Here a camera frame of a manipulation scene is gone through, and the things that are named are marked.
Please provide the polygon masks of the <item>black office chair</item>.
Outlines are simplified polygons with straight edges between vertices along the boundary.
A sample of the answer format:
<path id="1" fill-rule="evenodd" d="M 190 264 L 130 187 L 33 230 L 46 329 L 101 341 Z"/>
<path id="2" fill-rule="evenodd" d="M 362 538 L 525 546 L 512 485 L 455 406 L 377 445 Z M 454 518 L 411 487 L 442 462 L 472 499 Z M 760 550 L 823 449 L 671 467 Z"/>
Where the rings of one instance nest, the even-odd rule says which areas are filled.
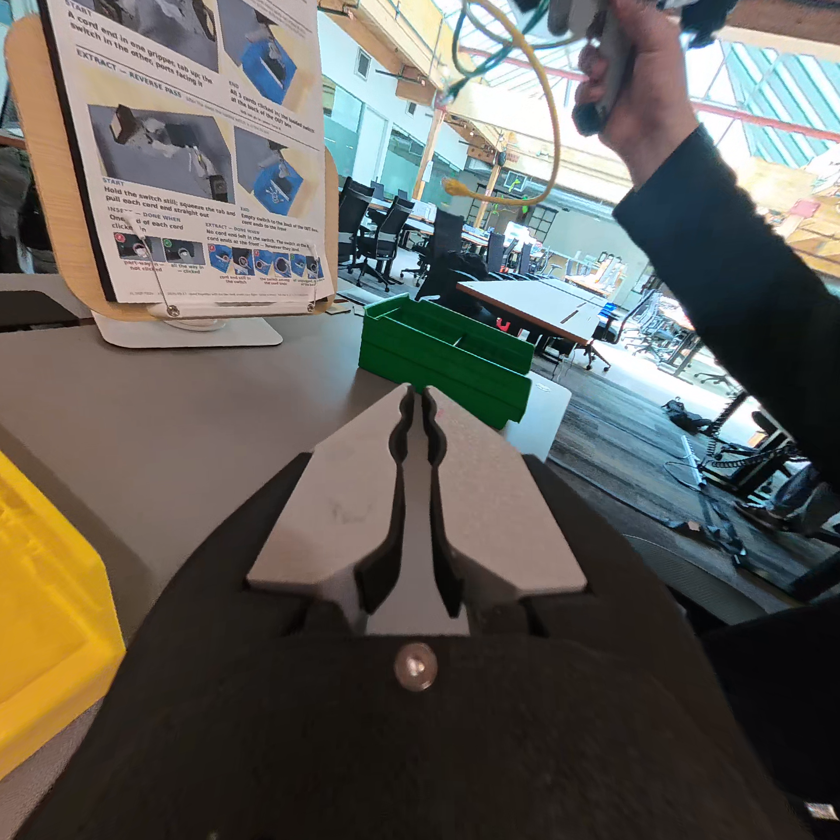
<path id="1" fill-rule="evenodd" d="M 355 238 L 355 260 L 350 271 L 358 270 L 360 277 L 370 275 L 385 291 L 390 290 L 391 265 L 398 250 L 398 240 L 413 211 L 413 203 L 396 196 L 374 231 L 360 230 Z"/>
<path id="2" fill-rule="evenodd" d="M 374 189 L 348 177 L 339 195 L 339 266 L 351 266 L 358 255 L 358 234 Z"/>
<path id="3" fill-rule="evenodd" d="M 427 241 L 423 252 L 425 273 L 420 286 L 420 295 L 438 294 L 436 289 L 441 286 L 444 276 L 453 261 L 453 255 L 459 255 L 462 249 L 464 218 L 443 209 L 438 209 L 434 220 L 434 231 Z"/>

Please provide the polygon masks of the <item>white stand base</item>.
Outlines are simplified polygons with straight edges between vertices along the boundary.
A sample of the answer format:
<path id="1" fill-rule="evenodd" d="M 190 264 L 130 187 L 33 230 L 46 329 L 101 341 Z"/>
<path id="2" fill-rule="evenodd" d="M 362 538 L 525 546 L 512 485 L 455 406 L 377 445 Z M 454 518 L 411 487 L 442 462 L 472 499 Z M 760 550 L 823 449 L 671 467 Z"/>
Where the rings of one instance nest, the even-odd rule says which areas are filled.
<path id="1" fill-rule="evenodd" d="M 277 347 L 282 337 L 264 318 L 126 322 L 92 315 L 101 337 L 125 350 Z"/>

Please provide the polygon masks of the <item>white office table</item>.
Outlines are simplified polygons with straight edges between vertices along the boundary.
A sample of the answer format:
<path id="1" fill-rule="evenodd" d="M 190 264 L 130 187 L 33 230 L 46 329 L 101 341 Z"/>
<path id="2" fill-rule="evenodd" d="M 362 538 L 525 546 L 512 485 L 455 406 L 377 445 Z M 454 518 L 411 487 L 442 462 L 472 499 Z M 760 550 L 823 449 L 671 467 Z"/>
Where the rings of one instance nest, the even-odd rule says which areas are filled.
<path id="1" fill-rule="evenodd" d="M 532 325 L 542 335 L 585 347 L 593 340 L 605 303 L 538 280 L 460 281 L 456 289 Z"/>

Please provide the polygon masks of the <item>wooden poster board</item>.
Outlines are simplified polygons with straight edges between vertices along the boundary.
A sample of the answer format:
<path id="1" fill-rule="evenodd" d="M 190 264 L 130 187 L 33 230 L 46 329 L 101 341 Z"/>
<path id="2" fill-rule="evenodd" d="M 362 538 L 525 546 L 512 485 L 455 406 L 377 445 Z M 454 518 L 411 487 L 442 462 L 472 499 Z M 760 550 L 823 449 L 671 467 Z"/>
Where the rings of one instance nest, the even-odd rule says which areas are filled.
<path id="1" fill-rule="evenodd" d="M 210 318 L 155 315 L 146 304 L 122 304 L 106 299 L 85 207 L 73 164 L 70 140 L 60 105 L 60 84 L 52 66 L 48 39 L 39 14 L 14 22 L 6 36 L 7 75 L 24 132 L 25 148 L 42 207 L 50 243 L 69 294 L 92 315 L 116 322 L 162 323 L 183 329 L 195 321 L 222 327 L 222 321 L 288 317 L 288 308 L 238 307 L 211 310 Z"/>

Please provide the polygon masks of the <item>person's right hand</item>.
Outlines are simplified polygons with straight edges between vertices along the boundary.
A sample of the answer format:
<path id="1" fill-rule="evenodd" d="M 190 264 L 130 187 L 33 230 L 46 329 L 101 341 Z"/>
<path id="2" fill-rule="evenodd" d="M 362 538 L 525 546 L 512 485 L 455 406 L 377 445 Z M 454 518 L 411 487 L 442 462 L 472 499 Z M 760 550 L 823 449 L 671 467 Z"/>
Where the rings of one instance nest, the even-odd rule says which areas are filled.
<path id="1" fill-rule="evenodd" d="M 675 17 L 654 3 L 612 1 L 609 8 L 634 52 L 633 70 L 599 132 L 638 190 L 698 126 Z"/>

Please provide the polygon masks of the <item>yellow plastic bin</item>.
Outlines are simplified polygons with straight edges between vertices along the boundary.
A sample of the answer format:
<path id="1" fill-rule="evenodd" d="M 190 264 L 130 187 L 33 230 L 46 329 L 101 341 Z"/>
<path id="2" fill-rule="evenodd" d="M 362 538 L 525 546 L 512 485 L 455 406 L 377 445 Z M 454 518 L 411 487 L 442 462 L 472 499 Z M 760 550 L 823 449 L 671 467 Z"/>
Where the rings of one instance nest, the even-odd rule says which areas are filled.
<path id="1" fill-rule="evenodd" d="M 1 776 L 108 691 L 125 644 L 106 568 L 1 455 Z"/>

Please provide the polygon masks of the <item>person's right forearm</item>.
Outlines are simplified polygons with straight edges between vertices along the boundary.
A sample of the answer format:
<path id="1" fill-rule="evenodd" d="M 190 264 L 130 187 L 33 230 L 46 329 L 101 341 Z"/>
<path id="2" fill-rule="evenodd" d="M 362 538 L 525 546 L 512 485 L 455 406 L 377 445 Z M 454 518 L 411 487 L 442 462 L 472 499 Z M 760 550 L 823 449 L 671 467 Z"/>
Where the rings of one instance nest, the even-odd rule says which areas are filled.
<path id="1" fill-rule="evenodd" d="M 702 342 L 839 489 L 839 302 L 696 129 L 614 210 Z"/>

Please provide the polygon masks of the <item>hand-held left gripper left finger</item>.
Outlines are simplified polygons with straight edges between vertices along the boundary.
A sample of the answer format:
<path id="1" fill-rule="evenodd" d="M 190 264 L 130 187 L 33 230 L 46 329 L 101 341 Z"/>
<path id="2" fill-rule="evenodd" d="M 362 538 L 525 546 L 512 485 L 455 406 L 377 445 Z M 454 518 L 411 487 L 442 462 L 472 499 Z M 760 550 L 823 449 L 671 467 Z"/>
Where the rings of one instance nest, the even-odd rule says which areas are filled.
<path id="1" fill-rule="evenodd" d="M 394 589 L 415 391 L 400 384 L 309 454 L 247 575 L 250 587 L 335 604 L 355 632 Z"/>

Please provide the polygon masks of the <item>person's dark clothing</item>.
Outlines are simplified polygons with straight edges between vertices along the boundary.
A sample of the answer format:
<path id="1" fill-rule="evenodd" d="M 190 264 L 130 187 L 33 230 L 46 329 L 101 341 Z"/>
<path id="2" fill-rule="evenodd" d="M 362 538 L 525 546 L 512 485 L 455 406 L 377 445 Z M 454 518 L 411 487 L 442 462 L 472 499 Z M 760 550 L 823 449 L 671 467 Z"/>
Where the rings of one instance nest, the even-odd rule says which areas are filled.
<path id="1" fill-rule="evenodd" d="M 839 598 L 704 634 L 741 730 L 807 823 L 838 822 Z"/>

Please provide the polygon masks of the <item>green plastic bin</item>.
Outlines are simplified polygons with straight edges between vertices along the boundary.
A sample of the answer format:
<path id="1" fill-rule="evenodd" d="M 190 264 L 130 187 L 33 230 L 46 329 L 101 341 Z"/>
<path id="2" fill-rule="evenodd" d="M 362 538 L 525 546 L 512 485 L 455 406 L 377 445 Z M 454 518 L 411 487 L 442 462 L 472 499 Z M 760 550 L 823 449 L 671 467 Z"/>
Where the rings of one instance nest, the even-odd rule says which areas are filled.
<path id="1" fill-rule="evenodd" d="M 364 308 L 359 367 L 421 392 L 434 386 L 480 421 L 502 429 L 529 403 L 530 344 L 407 295 Z"/>

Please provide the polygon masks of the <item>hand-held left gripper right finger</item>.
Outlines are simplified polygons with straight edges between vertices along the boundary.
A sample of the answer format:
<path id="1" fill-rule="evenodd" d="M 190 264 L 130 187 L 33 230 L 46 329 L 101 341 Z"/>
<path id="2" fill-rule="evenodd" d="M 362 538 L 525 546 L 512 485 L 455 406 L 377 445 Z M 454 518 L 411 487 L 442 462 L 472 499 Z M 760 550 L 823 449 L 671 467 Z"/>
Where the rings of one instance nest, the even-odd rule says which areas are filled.
<path id="1" fill-rule="evenodd" d="M 437 387 L 422 402 L 434 579 L 449 616 L 583 593 L 585 573 L 522 454 Z"/>

